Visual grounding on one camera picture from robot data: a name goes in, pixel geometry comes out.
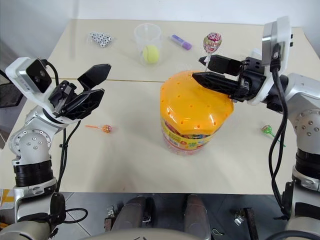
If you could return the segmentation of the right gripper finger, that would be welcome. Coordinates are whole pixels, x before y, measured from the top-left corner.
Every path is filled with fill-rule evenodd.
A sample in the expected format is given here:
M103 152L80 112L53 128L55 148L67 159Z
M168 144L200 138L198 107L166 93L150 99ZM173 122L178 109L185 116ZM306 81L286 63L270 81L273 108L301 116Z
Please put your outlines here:
M202 87L229 96L236 94L240 88L236 81L228 79L222 74L210 71L194 72L192 77Z
M231 75L239 76L243 72L243 62L232 58L228 58L222 55L213 54L209 57L209 61L206 62L206 56L200 57L198 61L206 66L207 75Z

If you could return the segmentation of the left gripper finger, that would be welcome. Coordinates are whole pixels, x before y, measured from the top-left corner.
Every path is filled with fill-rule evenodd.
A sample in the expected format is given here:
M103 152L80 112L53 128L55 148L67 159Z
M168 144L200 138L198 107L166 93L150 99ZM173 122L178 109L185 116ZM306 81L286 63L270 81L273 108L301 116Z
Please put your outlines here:
M57 116L68 119L84 119L100 105L104 93L104 89L83 91L66 103Z
M91 90L105 81L110 73L110 64L96 64L77 78L84 90Z

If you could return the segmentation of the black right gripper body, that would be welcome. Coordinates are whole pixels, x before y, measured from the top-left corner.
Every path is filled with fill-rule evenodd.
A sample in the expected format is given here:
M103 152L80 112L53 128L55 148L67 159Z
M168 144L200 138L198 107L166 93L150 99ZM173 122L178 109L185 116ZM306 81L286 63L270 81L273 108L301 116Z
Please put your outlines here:
M265 67L262 61L253 57L247 57L242 61L238 76L239 89L236 93L236 100L240 102L253 99L261 89L266 80Z

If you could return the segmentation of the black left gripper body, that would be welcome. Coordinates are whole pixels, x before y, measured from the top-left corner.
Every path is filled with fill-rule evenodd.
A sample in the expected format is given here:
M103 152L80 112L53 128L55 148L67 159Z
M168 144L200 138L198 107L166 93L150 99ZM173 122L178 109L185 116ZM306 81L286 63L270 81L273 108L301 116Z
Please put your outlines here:
M50 94L48 100L53 105L53 115L60 117L65 111L68 103L76 96L77 87L63 80Z

